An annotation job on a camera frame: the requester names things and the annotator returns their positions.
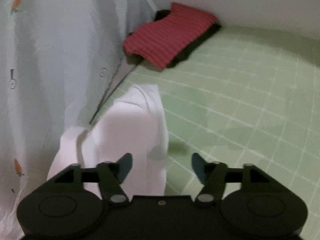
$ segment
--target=circular cover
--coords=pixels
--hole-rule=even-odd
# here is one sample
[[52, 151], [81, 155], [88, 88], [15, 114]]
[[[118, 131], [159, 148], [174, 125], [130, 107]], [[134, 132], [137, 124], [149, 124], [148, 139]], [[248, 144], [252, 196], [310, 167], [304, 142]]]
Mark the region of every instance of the circular cover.
[[64, 239], [89, 228], [102, 211], [91, 192], [33, 193], [20, 202], [17, 217], [26, 234]]
[[288, 236], [302, 228], [308, 211], [292, 193], [244, 193], [228, 195], [221, 213], [235, 229], [255, 237]]

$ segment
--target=white cloth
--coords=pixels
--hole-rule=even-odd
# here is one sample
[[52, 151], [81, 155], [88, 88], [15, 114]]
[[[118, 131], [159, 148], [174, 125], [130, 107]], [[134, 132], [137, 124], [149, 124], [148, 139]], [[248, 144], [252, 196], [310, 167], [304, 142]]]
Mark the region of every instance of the white cloth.
[[[168, 131], [156, 85], [133, 85], [82, 140], [79, 136], [84, 132], [84, 128], [72, 127], [64, 133], [48, 179], [72, 163], [91, 168], [100, 162], [116, 162], [129, 152], [132, 169], [121, 185], [129, 199], [164, 194]], [[96, 184], [84, 188], [101, 197]]]

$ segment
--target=red ribbed fabric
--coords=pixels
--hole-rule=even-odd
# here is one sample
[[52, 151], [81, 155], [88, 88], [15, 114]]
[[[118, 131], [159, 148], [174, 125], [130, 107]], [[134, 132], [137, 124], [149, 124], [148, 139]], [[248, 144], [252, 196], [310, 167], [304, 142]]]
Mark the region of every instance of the red ribbed fabric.
[[127, 37], [124, 49], [164, 69], [216, 20], [211, 13], [174, 2], [167, 17], [143, 24]]

